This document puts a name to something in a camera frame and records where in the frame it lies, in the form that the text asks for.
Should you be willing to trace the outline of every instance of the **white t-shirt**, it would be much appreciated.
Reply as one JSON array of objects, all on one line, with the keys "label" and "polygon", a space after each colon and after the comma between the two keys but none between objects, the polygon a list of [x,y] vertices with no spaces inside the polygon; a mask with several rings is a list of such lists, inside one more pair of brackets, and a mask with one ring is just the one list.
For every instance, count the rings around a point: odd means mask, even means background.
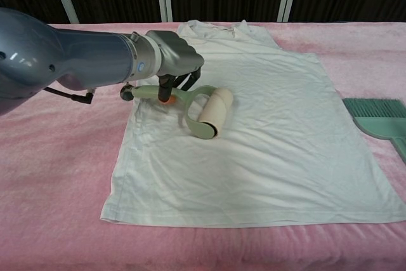
[{"label": "white t-shirt", "polygon": [[[270,227],[406,220],[314,54],[265,28],[191,21],[178,34],[204,59],[195,87],[228,88],[218,138],[193,137],[183,106],[137,100],[101,219],[170,227]],[[157,84],[157,79],[140,81]],[[197,116],[204,99],[194,103]]]}]

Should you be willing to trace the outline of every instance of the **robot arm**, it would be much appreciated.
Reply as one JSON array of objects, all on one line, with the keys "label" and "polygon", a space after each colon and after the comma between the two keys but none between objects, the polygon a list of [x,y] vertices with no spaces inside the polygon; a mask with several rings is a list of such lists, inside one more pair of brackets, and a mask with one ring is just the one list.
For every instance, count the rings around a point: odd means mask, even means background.
[{"label": "robot arm", "polygon": [[[159,99],[187,90],[204,59],[171,31],[146,35],[55,29],[18,11],[0,8],[0,116],[58,81],[71,90],[159,77]],[[89,102],[83,97],[73,98]]]}]

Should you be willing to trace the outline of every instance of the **pink table cover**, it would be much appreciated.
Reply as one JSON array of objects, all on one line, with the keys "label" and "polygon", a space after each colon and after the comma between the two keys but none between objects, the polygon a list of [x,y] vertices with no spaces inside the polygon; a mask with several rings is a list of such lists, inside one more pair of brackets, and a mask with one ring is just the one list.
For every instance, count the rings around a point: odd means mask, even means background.
[{"label": "pink table cover", "polygon": [[[260,25],[284,49],[317,53],[342,97],[406,100],[406,24]],[[208,229],[99,220],[132,106],[120,88],[97,89],[92,105],[41,92],[0,117],[0,270],[406,270],[406,221]],[[389,142],[364,137],[406,201],[406,166]]]}]

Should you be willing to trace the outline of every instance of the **lint roller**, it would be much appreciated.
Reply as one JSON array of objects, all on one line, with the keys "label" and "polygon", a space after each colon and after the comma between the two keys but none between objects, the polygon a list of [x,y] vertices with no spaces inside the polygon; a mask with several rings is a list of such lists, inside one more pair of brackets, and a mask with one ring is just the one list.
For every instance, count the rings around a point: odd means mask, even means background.
[{"label": "lint roller", "polygon": [[[132,87],[131,93],[135,98],[157,98],[159,86]],[[233,103],[233,94],[226,88],[213,86],[201,86],[193,91],[183,91],[178,88],[172,89],[172,96],[185,104],[185,120],[190,131],[201,139],[213,139],[218,136],[223,127],[227,112]],[[200,113],[197,121],[189,115],[189,108],[197,95],[207,95],[209,100]]]}]

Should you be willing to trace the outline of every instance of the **brush bristles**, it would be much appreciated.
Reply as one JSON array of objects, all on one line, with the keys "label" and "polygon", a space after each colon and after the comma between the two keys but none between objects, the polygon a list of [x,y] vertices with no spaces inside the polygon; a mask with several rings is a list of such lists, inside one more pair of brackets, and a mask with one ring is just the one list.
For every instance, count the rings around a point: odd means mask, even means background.
[{"label": "brush bristles", "polygon": [[345,98],[343,102],[353,117],[406,117],[406,108],[400,100]]}]

